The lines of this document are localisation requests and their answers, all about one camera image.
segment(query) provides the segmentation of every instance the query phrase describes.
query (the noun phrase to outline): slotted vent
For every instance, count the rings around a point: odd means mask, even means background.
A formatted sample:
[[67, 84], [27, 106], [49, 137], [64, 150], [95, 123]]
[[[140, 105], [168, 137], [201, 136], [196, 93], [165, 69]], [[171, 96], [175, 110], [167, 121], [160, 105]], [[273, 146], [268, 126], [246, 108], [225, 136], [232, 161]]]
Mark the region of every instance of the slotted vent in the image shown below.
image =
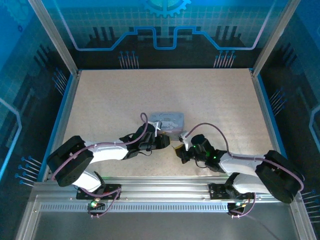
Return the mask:
[[[86, 212], [88, 203], [53, 203], [41, 205], [41, 212]], [[97, 212], [103, 212], [106, 207], [100, 207]], [[227, 203], [221, 202], [117, 202], [112, 205], [110, 212], [114, 213], [221, 213], [228, 212]]]

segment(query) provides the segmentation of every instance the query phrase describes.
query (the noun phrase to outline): blue printed backdrop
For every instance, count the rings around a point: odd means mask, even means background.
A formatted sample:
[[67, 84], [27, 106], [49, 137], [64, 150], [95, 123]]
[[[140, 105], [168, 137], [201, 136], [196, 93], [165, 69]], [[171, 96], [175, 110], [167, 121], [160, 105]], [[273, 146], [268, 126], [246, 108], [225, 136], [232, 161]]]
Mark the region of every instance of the blue printed backdrop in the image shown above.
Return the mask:
[[0, 0], [0, 20], [0, 238], [14, 239], [39, 169], [22, 157], [42, 162], [70, 73], [27, 0]]
[[[320, 1], [301, 0], [261, 71], [287, 156], [305, 172], [305, 192], [320, 192]], [[314, 218], [320, 208], [308, 204]]]
[[286, 3], [44, 1], [78, 67], [90, 69], [138, 63], [140, 68], [252, 67]]

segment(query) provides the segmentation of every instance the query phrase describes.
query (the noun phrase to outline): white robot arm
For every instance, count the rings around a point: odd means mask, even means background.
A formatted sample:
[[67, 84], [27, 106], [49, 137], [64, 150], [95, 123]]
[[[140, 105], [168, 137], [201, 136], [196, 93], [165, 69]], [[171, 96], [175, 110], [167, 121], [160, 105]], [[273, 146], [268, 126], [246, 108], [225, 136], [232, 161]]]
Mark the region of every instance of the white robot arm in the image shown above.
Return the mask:
[[[126, 160], [143, 150], [166, 148], [170, 145], [170, 138], [165, 134], [158, 134], [160, 127], [159, 121], [148, 122], [139, 127], [136, 133], [112, 143], [95, 144], [82, 140], [80, 136], [73, 136], [48, 157], [47, 164], [59, 186], [72, 184], [93, 193], [104, 182], [97, 172], [87, 170], [90, 164], [106, 160]], [[68, 161], [73, 155], [76, 155], [74, 159]]]
[[229, 150], [215, 149], [203, 134], [181, 135], [182, 145], [175, 148], [176, 155], [183, 164], [190, 160], [204, 162], [214, 172], [229, 176], [223, 191], [230, 198], [245, 193], [271, 194], [283, 203], [291, 203], [303, 186], [304, 177], [296, 166], [277, 151], [270, 150], [265, 155], [233, 154]]

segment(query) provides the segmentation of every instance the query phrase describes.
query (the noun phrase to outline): wooden board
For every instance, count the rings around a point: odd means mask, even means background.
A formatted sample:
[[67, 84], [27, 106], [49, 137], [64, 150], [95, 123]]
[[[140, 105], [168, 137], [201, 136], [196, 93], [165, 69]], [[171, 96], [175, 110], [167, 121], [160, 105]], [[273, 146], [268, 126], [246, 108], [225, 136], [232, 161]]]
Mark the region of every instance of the wooden board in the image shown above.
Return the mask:
[[[208, 122], [218, 126], [239, 154], [265, 154], [272, 149], [248, 69], [83, 70], [64, 141], [80, 135], [85, 141], [115, 141], [142, 125], [140, 113], [184, 113], [184, 129]], [[199, 127], [220, 150], [226, 146], [210, 126]], [[180, 143], [173, 141], [172, 146]], [[218, 176], [182, 164], [171, 146], [151, 156], [108, 160], [89, 166], [103, 177]]]

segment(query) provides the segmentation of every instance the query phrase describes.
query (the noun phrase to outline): black bracket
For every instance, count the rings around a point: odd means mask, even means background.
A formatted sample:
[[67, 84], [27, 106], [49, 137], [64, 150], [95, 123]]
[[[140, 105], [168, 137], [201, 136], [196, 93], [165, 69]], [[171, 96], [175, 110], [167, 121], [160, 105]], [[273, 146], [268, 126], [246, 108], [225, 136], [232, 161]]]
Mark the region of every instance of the black bracket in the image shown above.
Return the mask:
[[234, 196], [226, 189], [224, 184], [209, 183], [209, 194], [211, 200], [228, 200], [228, 199], [237, 199], [237, 200], [247, 200], [253, 199], [254, 195], [251, 192], [244, 194], [239, 193], [239, 195]]
[[227, 214], [229, 216], [237, 216], [237, 215], [239, 215], [239, 213], [237, 213], [237, 212], [240, 212], [241, 214], [243, 214], [244, 211], [245, 211], [245, 208], [243, 206], [237, 205], [237, 204], [232, 203], [232, 202], [228, 202], [227, 207], [228, 207], [228, 210], [229, 210], [227, 212]]
[[[95, 190], [93, 192], [93, 194], [110, 193], [118, 188], [121, 188], [121, 184], [105, 184], [105, 185], [100, 186], [97, 190]], [[116, 195], [117, 195], [117, 192], [115, 192], [111, 195], [108, 195], [108, 196], [100, 197], [100, 199], [101, 200], [113, 200], [113, 199], [115, 199]], [[78, 191], [76, 193], [75, 198], [78, 200], [94, 200], [96, 197], [88, 195], [84, 191], [82, 191], [81, 188], [78, 188]]]

